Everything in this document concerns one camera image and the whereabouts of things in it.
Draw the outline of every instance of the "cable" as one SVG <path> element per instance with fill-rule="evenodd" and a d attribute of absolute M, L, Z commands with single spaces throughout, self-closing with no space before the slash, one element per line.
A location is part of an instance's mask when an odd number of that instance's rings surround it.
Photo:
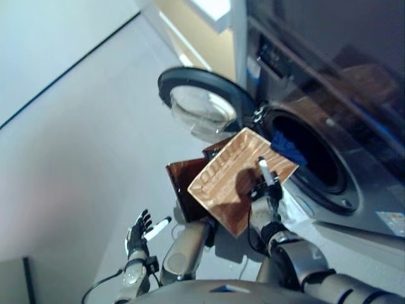
<path fill-rule="evenodd" d="M 159 286 L 159 287 L 162 287 L 163 285 L 162 285 L 162 283 L 160 283 L 158 277 L 156 277 L 156 274 L 153 273 L 152 275 L 153 275 L 154 278 L 156 279 L 156 282 L 158 283 L 158 286 Z"/>
<path fill-rule="evenodd" d="M 85 304 L 86 297 L 93 291 L 93 289 L 97 288 L 99 285 L 101 285 L 101 284 L 104 283 L 104 282 L 107 282 L 108 280 L 111 280 L 111 279 L 113 279 L 113 278 L 115 278 L 115 277 L 118 277 L 123 271 L 124 271 L 123 268 L 120 268 L 120 269 L 118 269 L 118 271 L 116 272 L 116 274 L 113 274 L 113 275 L 111 275 L 111 276 L 109 276 L 109 277 L 106 277 L 106 278 L 104 278 L 104 279 L 98 281 L 97 283 L 95 283 L 93 286 L 91 286 L 91 287 L 89 288 L 89 290 L 87 290 L 87 291 L 85 292 L 85 294 L 83 295 L 82 304 Z"/>
<path fill-rule="evenodd" d="M 258 250 L 256 247 L 253 246 L 251 241 L 251 213 L 252 213 L 252 206 L 249 206 L 249 215 L 247 216 L 247 241 L 249 242 L 249 246 L 257 253 L 261 255 L 268 256 L 266 253 Z"/>

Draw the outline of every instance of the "tray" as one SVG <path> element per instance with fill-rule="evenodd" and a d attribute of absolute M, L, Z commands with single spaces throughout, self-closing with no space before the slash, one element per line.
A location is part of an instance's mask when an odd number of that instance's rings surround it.
<path fill-rule="evenodd" d="M 246 229 L 248 192 L 261 174 L 257 159 L 262 156 L 283 183 L 298 167 L 274 152 L 270 142 L 248 128 L 242 129 L 204 167 L 188 192 L 236 238 Z"/>

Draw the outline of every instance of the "gray floor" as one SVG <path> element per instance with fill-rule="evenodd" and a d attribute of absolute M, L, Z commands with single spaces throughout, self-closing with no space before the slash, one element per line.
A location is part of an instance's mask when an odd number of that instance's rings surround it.
<path fill-rule="evenodd" d="M 15 195 L 5 187 L 4 198 L 40 202 L 27 210 L 30 225 L 22 221 L 24 229 L 35 224 L 43 232 L 30 252 L 39 303 L 78 303 L 93 281 L 116 272 L 125 263 L 128 226 L 143 209 L 154 220 L 173 215 L 165 166 L 199 158 L 206 146 L 173 121 L 158 97 L 157 78 L 174 65 L 179 61 L 141 15 L 4 130 L 0 170 L 13 172 L 25 189 Z M 30 212 L 52 221 L 30 223 Z M 403 289 L 397 269 L 322 239 L 308 221 L 290 224 L 338 271 Z M 181 229 L 174 221 L 149 243 L 150 252 L 162 261 Z M 260 259 L 246 236 L 235 240 L 220 229 L 197 276 L 252 280 Z M 103 284 L 88 303 L 111 303 L 120 284 Z"/>

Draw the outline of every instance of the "robotic arm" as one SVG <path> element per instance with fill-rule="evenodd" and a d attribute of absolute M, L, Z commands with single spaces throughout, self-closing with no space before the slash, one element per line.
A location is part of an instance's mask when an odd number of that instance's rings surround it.
<path fill-rule="evenodd" d="M 165 228 L 170 221 L 171 218 L 167 217 L 151 227 L 151 216 L 147 210 L 144 210 L 135 225 L 129 228 L 125 238 L 128 261 L 123 269 L 122 288 L 114 304 L 128 303 L 149 291 L 151 287 L 149 275 L 155 276 L 155 272 L 159 271 L 159 263 L 156 256 L 149 256 L 147 242 Z"/>
<path fill-rule="evenodd" d="M 396 294 L 382 291 L 353 277 L 336 274 L 314 244 L 290 232 L 281 223 L 278 205 L 283 192 L 275 172 L 259 159 L 264 182 L 251 191 L 250 223 L 267 247 L 258 280 L 301 291 L 327 303 L 403 303 Z M 273 266 L 272 276 L 268 273 Z"/>

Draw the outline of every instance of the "door glass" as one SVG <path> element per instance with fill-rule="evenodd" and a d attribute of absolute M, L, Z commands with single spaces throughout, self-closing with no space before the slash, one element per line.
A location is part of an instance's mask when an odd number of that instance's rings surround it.
<path fill-rule="evenodd" d="M 191 132 L 208 142 L 217 142 L 234 133 L 224 132 L 235 121 L 233 106 L 219 95 L 190 85 L 171 90 L 171 113 L 175 120 L 185 124 Z"/>

